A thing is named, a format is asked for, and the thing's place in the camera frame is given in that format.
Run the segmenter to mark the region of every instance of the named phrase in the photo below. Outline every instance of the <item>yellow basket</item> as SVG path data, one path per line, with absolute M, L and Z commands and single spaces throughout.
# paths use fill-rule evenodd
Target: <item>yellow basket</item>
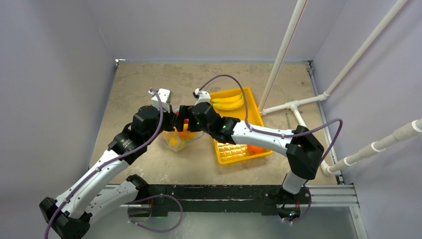
M 256 106 L 255 99 L 253 98 L 252 91 L 249 87 L 243 88 L 246 94 L 246 101 L 248 103 L 248 122 L 258 126 L 264 126 L 264 122 L 262 122 L 261 115 L 259 113 L 258 107 Z M 238 95 L 241 93 L 240 88 L 227 90 L 227 91 L 218 91 L 214 93 L 210 93 L 211 99 L 215 98 L 226 98 Z M 221 111 L 218 109 L 214 109 L 217 113 L 221 116 L 226 117 L 234 117 L 239 118 L 241 120 L 245 120 L 246 111 L 245 106 L 238 108 L 237 110 L 233 111 Z M 252 158 L 264 157 L 273 153 L 273 151 L 265 150 L 265 152 L 260 154 L 251 155 L 247 149 L 246 144 L 237 144 L 232 145 L 228 143 L 219 143 L 214 140 L 214 148 L 215 154 L 217 155 L 217 159 L 219 164 L 230 164 L 236 163 Z

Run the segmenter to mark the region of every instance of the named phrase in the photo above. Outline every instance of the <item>gray wall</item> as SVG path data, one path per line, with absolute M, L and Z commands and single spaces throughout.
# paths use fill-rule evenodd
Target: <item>gray wall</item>
M 328 87 L 395 2 L 347 1 L 315 58 L 318 91 Z M 409 2 L 323 103 L 328 119 L 344 120 L 335 145 L 339 158 L 422 118 L 422 1 Z M 419 136 L 343 172 L 356 186 L 370 238 L 421 237 L 421 168 Z
M 345 0 L 310 0 L 286 56 L 313 59 Z M 88 0 L 115 58 L 274 60 L 296 0 Z
M 43 237 L 38 204 L 87 169 L 114 64 L 84 1 L 0 1 L 0 238 Z

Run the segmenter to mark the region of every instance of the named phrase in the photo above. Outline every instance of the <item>banana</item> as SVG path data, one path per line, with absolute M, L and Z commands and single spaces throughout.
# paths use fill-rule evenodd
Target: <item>banana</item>
M 242 98 L 242 97 L 243 97 L 243 94 L 240 93 L 239 95 L 233 96 L 233 97 L 212 99 L 211 102 L 227 104 L 227 103 L 236 102 L 236 101 L 240 100 L 240 98 Z
M 236 110 L 240 107 L 242 107 L 245 104 L 245 101 L 243 100 L 243 96 L 240 97 L 239 100 L 233 102 L 233 103 L 227 103 L 227 104 L 223 104 L 223 103 L 214 103 L 212 106 L 218 110 L 222 110 L 222 111 L 233 111 Z

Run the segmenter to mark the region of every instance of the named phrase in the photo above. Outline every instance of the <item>orange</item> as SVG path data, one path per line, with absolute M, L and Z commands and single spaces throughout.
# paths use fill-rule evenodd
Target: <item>orange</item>
M 248 151 L 251 155 L 256 155 L 265 152 L 265 149 L 255 145 L 248 145 Z

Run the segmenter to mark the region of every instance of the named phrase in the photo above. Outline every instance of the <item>beige work surface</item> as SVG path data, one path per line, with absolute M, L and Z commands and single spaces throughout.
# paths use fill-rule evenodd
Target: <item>beige work surface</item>
M 91 165 L 101 157 L 114 136 L 132 121 L 138 109 L 151 104 L 151 95 L 148 94 L 150 87 L 172 91 L 171 104 L 175 109 L 179 105 L 194 104 L 196 100 L 192 96 L 192 91 L 209 78 L 225 73 L 236 77 L 242 86 L 250 87 L 258 103 L 271 69 L 272 64 L 121 63 L 114 78 Z M 237 88 L 237 85 L 232 79 L 221 77 L 208 84 L 204 90 L 215 92 L 233 88 Z M 268 108 L 312 96 L 314 92 L 305 65 L 284 64 L 265 106 Z M 309 128 L 321 125 L 315 103 L 300 106 L 300 111 Z M 289 115 L 291 127 L 296 128 L 298 123 L 290 110 L 263 116 L 265 126 L 287 129 L 286 113 Z M 323 130 L 315 133 L 315 136 L 326 148 Z M 127 176 L 138 174 L 151 184 L 281 184 L 288 170 L 287 158 L 277 153 L 220 165 L 209 135 L 204 135 L 179 152 L 166 148 L 158 136 L 148 146 L 145 154 L 110 183 L 120 184 Z M 336 184 L 336 180 L 334 176 L 325 176 L 319 169 L 316 179 L 309 184 L 332 185 Z

